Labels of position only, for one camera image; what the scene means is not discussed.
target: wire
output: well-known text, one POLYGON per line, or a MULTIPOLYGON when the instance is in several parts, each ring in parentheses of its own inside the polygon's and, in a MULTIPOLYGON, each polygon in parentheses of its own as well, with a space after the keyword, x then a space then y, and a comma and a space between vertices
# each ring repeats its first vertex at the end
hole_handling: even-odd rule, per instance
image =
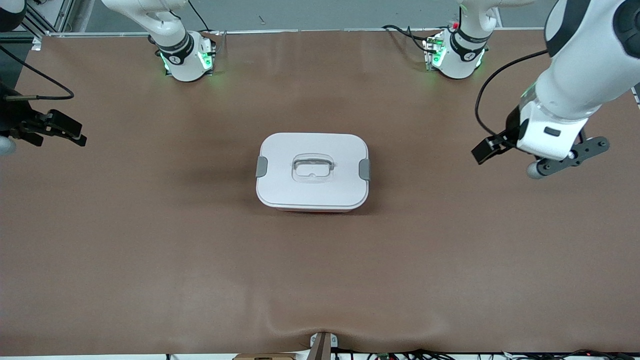
MULTIPOLYGON (((384 25, 382 28, 383 28, 383 29, 387 29, 387 30, 389 30, 389 29, 394 29, 394 30, 396 30, 397 32, 399 32, 400 34, 402 34, 402 35, 404 35, 404 36, 406 36, 406 37, 412 37, 412 36, 411 36, 409 33, 407 33, 405 30, 403 30, 403 29, 401 29, 401 28, 398 28, 398 27, 397 27, 397 26, 395 26, 395 25, 384 25)), ((417 40, 420 40, 420 41, 427 40, 427 38, 426 38, 426 37, 416 37, 416 36, 413 36, 413 37, 415 37, 417 40)))
POLYGON ((182 17, 179 17, 178 15, 176 15, 173 10, 169 10, 169 13, 173 16, 175 16, 176 18, 178 18, 178 20, 182 20, 182 17))
POLYGON ((60 87, 62 90, 66 91, 68 93, 68 95, 65 95, 65 96, 41 96, 41 95, 36 95, 36 100, 69 100, 69 99, 73 99, 74 96, 76 96, 74 94, 74 92, 69 90, 69 88, 67 88, 65 85, 62 85, 61 83, 59 83, 56 80, 54 80, 51 77, 49 77, 47 74, 41 72, 40 70, 38 70, 38 69, 34 68, 33 66, 27 64, 26 62, 22 61, 16 55, 12 54, 9 50, 5 49, 4 46, 0 45, 0 50, 2 50, 2 52, 7 54, 10 58, 12 58, 15 61, 19 62, 25 68, 35 72, 36 74, 42 76, 43 78, 49 80, 50 82, 54 83, 55 85, 60 87))
POLYGON ((402 355, 403 357, 407 358, 407 360, 411 360, 412 355, 414 357, 413 360, 455 360, 453 357, 443 352, 424 350, 424 349, 419 349, 419 350, 414 350, 409 352, 401 352, 396 354, 390 353, 389 359, 400 360, 400 357, 398 357, 398 355, 402 355))
POLYGON ((355 351, 355 350, 349 350, 349 349, 345 349, 345 348, 339 348, 339 347, 332 347, 331 348, 331 353, 338 353, 338 354, 368 354, 368 352, 360 352, 360 351, 355 351))
MULTIPOLYGON (((493 80, 496 76, 498 76, 498 74, 500 74, 502 71, 504 71, 505 69, 508 69, 514 65, 516 65, 517 63, 523 62, 525 60, 529 60, 529 59, 533 59, 537 56, 540 55, 544 55, 547 54, 548 50, 542 50, 542 51, 538 51, 537 53, 533 53, 533 54, 529 54, 527 56, 523 56, 519 59, 515 59, 509 63, 507 63, 506 65, 503 65, 501 68, 499 68, 498 70, 496 70, 493 74, 491 74, 491 76, 489 76, 489 78, 484 82, 484 84, 482 85, 482 87, 480 88, 480 91, 478 92, 478 96, 476 99, 476 107, 475 107, 475 113, 476 113, 476 121, 478 122, 478 124, 480 125, 481 128, 483 128, 487 133, 493 135, 493 136, 498 136, 498 134, 491 130, 483 121, 482 119, 480 119, 480 113, 479 113, 479 109, 480 109, 480 101, 482 100, 482 95, 484 94, 484 90, 486 89, 487 85, 489 85, 489 83, 491 83, 491 80, 493 80)), ((514 147, 517 149, 517 147, 512 144, 511 142, 505 140, 505 139, 498 139, 501 140, 501 142, 509 147, 514 147)))
POLYGON ((384 25, 382 28, 383 28, 383 29, 387 29, 387 30, 389 30, 389 29, 395 29, 395 30, 397 30, 399 33, 401 33, 402 35, 404 35, 404 36, 406 36, 406 37, 410 37, 410 38, 413 40, 413 43, 418 47, 418 49, 420 49, 420 50, 424 51, 425 53, 429 53, 429 54, 435 54, 435 53, 436 53, 436 51, 435 51, 435 50, 428 50, 428 49, 425 49, 425 48, 423 48, 423 47, 418 43, 418 40, 420 40, 420 41, 425 41, 425 40, 427 40, 427 38, 425 38, 425 37, 417 37, 417 36, 415 36, 415 35, 413 34, 413 32, 411 31, 411 26, 407 26, 407 27, 406 27, 406 31, 405 31, 405 30, 402 30, 401 28, 398 28, 398 27, 397 27, 397 26, 395 26, 395 25, 384 25))
POLYGON ((567 357, 576 356, 576 355, 606 357, 609 360, 617 360, 618 358, 606 352, 599 352, 595 350, 589 350, 586 348, 576 350, 570 354, 566 354, 562 356, 553 356, 552 354, 522 354, 522 355, 524 356, 514 357, 513 360, 564 360, 567 357))
POLYGON ((429 54, 435 54, 436 53, 435 50, 427 50, 427 49, 423 48, 420 44, 418 44, 418 40, 416 40, 415 35, 411 32, 411 26, 407 26, 406 30, 407 30, 407 32, 409 32, 409 36, 411 36, 411 39, 413 40, 413 43, 418 47, 418 49, 424 51, 425 53, 429 53, 429 54))
POLYGON ((196 10, 196 7, 193 6, 193 4, 191 3, 191 0, 189 0, 189 6, 193 9, 193 12, 195 12, 196 15, 198 15, 198 17, 200 18, 200 21, 202 21, 202 24, 204 25, 204 28, 205 28, 202 31, 212 31, 211 29, 209 29, 209 25, 207 25, 207 23, 204 21, 202 16, 200 16, 200 13, 198 12, 198 10, 196 10))

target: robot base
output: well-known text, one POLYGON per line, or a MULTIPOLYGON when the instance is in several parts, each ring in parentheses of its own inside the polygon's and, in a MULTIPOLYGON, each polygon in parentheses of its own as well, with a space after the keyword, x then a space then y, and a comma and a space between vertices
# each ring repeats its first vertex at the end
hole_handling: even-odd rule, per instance
POLYGON ((216 58, 216 48, 212 45, 211 39, 203 37, 196 31, 189 31, 189 35, 194 40, 193 51, 185 59, 182 65, 172 64, 164 61, 164 67, 168 76, 173 76, 179 81, 196 81, 203 75, 213 73, 213 63, 216 58))
POLYGON ((428 70, 439 70, 444 76, 452 79, 464 79, 469 77, 473 71, 480 66, 485 50, 476 56, 474 61, 462 61, 460 56, 451 49, 451 32, 443 32, 429 38, 424 42, 427 50, 436 53, 426 53, 425 58, 428 70))

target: white lid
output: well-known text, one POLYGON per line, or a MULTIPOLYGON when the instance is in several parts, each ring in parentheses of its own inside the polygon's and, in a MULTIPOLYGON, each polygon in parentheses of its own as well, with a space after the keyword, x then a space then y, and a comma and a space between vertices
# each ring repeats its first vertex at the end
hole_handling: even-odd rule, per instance
POLYGON ((354 209, 369 193, 369 151, 355 135, 277 133, 262 143, 256 175, 268 206, 354 209))

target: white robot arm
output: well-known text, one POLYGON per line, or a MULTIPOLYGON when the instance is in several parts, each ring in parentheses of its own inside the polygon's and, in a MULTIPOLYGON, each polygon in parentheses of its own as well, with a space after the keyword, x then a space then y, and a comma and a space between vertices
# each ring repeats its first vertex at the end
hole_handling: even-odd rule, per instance
POLYGON ((606 151, 605 138, 585 139, 582 128, 603 103, 640 83, 639 14, 640 0, 558 0, 545 26, 551 66, 506 130, 473 150, 478 163, 515 145, 537 157, 527 172, 541 178, 606 151))
POLYGON ((26 12, 25 0, 0 0, 0 33, 20 26, 26 12))
POLYGON ((194 81, 213 69, 215 48, 196 31, 186 31, 172 11, 187 0, 102 0, 111 10, 149 32, 167 71, 179 81, 194 81))
POLYGON ((431 66, 452 79, 467 78, 484 55, 487 40, 497 25, 499 7, 524 6, 535 0, 457 0, 460 26, 437 34, 428 47, 436 53, 429 57, 431 66))

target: table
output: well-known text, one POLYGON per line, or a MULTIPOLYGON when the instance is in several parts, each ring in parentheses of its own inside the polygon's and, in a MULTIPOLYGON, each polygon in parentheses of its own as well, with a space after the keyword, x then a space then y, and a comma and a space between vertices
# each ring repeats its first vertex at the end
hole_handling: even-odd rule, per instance
MULTIPOLYGON (((542 181, 512 151, 475 164, 473 103, 502 64, 543 48, 498 31, 471 78, 426 72, 385 32, 229 35, 214 76, 165 77, 145 38, 46 38, 28 62, 76 98, 34 102, 84 124, 0 160, 0 354, 299 350, 320 330, 367 352, 638 351, 639 110, 587 126, 611 150, 542 181), (255 195, 281 131, 353 133, 371 192, 342 214, 255 195)), ((548 66, 501 74, 496 130, 548 66)), ((17 89, 57 94, 25 71, 17 89)))

